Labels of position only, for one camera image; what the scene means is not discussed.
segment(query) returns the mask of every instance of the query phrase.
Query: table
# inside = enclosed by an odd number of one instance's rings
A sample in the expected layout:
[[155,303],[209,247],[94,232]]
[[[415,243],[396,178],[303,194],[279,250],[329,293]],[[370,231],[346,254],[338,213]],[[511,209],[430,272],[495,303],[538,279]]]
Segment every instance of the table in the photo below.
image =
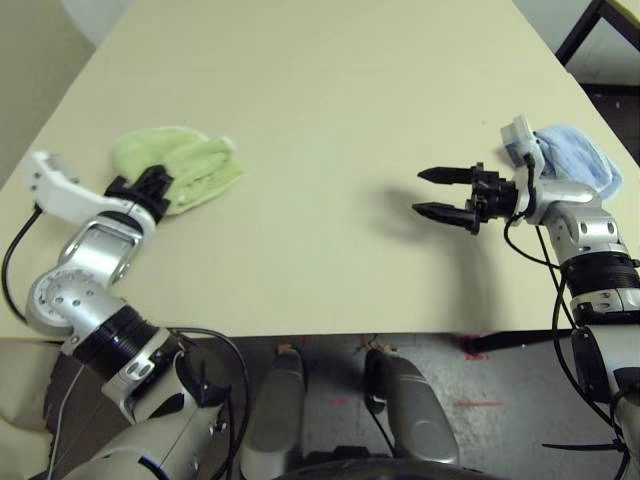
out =
[[[229,335],[480,332],[549,328],[548,272],[502,241],[412,212],[462,205],[428,184],[435,165],[511,175],[500,127],[573,124],[626,177],[607,208],[640,253],[637,167],[573,78],[508,0],[138,0],[36,138],[83,185],[113,178],[129,131],[185,125],[227,135],[245,177],[164,220],[114,290],[159,325]],[[0,192],[4,248],[32,203],[21,167]],[[24,302],[76,227],[45,216],[19,247]],[[532,228],[513,239],[539,252]],[[0,336],[36,334],[0,305]]]

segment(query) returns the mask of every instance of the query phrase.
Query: blue towel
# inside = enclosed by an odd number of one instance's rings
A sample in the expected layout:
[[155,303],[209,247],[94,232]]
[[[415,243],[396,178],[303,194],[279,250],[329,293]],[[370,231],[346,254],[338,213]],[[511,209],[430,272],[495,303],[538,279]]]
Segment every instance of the blue towel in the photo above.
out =
[[543,173],[574,180],[596,190],[603,199],[622,187],[622,173],[600,147],[574,127],[554,125],[535,132],[545,159]]

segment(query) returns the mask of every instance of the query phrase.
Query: wall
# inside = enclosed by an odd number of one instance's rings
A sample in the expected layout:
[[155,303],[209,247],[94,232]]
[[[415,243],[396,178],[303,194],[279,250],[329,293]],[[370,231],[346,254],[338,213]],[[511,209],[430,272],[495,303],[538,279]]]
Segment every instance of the wall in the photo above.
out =
[[0,1],[0,186],[92,53],[59,0]]
[[[623,0],[623,3],[639,1]],[[513,3],[555,52],[590,0],[513,0]],[[640,85],[640,52],[606,21],[600,20],[567,70],[581,83]]]

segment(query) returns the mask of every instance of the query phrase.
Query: gray floor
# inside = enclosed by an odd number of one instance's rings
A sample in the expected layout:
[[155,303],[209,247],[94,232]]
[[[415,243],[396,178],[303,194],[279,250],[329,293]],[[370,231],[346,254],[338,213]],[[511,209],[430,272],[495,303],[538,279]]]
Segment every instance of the gray floor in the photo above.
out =
[[640,96],[589,95],[589,99],[640,166]]
[[[291,342],[301,347],[309,372],[305,452],[361,445],[372,453],[386,453],[361,399],[362,345],[368,338],[331,335],[237,342],[247,357],[254,387],[268,369],[276,345]],[[459,339],[448,335],[395,334],[378,340],[397,347],[432,384],[452,423],[465,466],[517,479],[613,478],[618,453],[573,453],[540,446],[542,442],[605,443],[612,437],[610,429],[572,391],[549,343],[470,357],[460,350]],[[211,348],[223,348],[208,342]],[[565,349],[570,354],[568,344]],[[54,404],[77,368],[72,363],[64,359],[58,366],[61,375],[52,391]],[[231,358],[229,364],[237,370]],[[240,417],[244,406],[239,377],[235,385],[236,416]],[[62,478],[88,459],[125,426],[117,409],[102,399],[93,374],[83,374],[66,410],[54,478]],[[225,434],[214,442],[198,478],[208,478],[216,468],[226,442]]]

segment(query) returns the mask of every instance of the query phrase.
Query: light green cloth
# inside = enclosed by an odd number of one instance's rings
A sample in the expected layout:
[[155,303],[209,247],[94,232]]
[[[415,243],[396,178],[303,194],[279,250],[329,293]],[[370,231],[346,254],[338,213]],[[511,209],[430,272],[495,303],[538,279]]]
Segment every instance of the light green cloth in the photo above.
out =
[[111,150],[118,173],[135,182],[147,167],[164,165],[173,183],[165,198],[168,215],[176,215],[226,192],[244,172],[232,160],[233,146],[224,138],[209,140],[196,130],[162,127],[121,137]]

